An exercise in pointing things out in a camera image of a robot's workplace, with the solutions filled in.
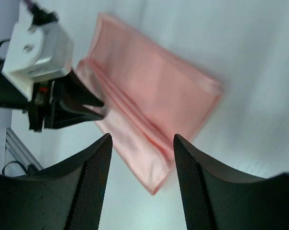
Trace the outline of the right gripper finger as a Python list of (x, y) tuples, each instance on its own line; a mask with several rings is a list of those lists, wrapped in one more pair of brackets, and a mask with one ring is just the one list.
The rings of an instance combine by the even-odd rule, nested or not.
[(33, 175), (0, 175), (0, 230), (96, 230), (109, 174), (112, 138)]
[(181, 135), (173, 140), (189, 230), (289, 230), (289, 172), (261, 178), (202, 152)]

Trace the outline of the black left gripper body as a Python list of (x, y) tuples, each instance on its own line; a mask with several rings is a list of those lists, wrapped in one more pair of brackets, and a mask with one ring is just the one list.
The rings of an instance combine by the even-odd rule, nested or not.
[(66, 126), (65, 111), (55, 99), (51, 98), (53, 82), (61, 82), (62, 78), (35, 83), (33, 94), (28, 100), (2, 74), (3, 65), (4, 60), (0, 58), (0, 108), (27, 112), (29, 129), (35, 132), (40, 132), (43, 128), (64, 128)]

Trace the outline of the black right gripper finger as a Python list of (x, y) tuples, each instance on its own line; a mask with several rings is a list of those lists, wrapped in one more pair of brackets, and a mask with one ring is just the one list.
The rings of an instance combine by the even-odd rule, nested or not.
[(109, 112), (107, 105), (103, 107), (80, 105), (74, 101), (68, 103), (60, 102), (59, 107), (59, 125), (76, 125), (87, 121), (100, 121), (103, 120)]
[(88, 90), (73, 70), (71, 70), (66, 76), (61, 77), (60, 82), (64, 84), (65, 90), (70, 97), (79, 104), (92, 105), (96, 107), (104, 106), (104, 102)]

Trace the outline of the pink satin napkin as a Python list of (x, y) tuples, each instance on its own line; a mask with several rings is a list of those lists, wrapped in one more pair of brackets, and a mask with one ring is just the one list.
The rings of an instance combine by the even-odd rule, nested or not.
[(102, 12), (76, 74), (104, 102), (97, 126), (152, 195), (174, 168), (174, 135), (193, 140), (223, 94), (221, 82)]

